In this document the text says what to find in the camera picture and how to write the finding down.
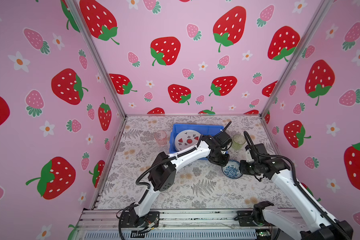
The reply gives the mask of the pink translucent cup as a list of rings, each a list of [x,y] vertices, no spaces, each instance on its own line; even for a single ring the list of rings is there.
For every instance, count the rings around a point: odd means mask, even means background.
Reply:
[[[159,146],[165,146],[167,144],[167,133],[163,130],[155,132],[154,138]]]

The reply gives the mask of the blue floral bowl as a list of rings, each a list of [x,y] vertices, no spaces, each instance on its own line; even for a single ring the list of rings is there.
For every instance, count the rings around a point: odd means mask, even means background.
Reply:
[[[240,163],[236,160],[229,160],[228,163],[222,167],[223,174],[229,179],[239,179],[242,177],[240,171]]]

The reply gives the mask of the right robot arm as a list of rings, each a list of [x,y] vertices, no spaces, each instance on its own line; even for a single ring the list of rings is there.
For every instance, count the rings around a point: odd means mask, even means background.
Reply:
[[[302,217],[299,222],[282,213],[273,203],[263,201],[254,205],[253,221],[269,223],[295,240],[350,240],[353,228],[329,213],[298,181],[294,163],[284,156],[269,155],[263,144],[247,145],[246,159],[240,162],[243,175],[258,181],[268,179],[287,196]]]

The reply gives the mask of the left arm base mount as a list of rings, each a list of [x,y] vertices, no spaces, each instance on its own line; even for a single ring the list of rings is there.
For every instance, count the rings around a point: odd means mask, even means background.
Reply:
[[[121,228],[147,228],[151,224],[152,227],[159,226],[160,212],[149,212],[143,217],[138,217],[135,210],[127,210],[120,217],[119,227]]]

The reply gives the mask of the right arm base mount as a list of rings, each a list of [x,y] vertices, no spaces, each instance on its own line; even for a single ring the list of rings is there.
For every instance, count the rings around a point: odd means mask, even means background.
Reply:
[[[264,219],[256,216],[253,211],[237,211],[234,217],[235,221],[239,222],[241,227],[274,227]]]

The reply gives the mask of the green translucent cup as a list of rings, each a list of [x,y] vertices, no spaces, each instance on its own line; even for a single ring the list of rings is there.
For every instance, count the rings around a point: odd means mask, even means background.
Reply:
[[[240,150],[246,143],[246,138],[242,135],[234,135],[232,137],[232,148],[234,150]]]

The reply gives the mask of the white watermelon plate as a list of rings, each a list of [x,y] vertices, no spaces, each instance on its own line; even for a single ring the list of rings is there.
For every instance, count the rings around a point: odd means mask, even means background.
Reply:
[[[182,151],[188,147],[196,145],[201,134],[195,130],[184,130],[178,133],[174,140],[175,150]]]

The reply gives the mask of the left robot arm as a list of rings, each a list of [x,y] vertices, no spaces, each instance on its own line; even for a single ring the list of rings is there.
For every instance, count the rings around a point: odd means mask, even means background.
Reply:
[[[127,217],[136,224],[150,212],[151,207],[161,192],[168,190],[175,181],[177,172],[196,160],[206,158],[211,164],[224,167],[230,159],[227,153],[232,145],[232,138],[226,131],[217,135],[202,135],[199,140],[179,152],[166,154],[161,152],[148,170],[136,180],[137,186],[145,186],[142,198],[130,206]]]

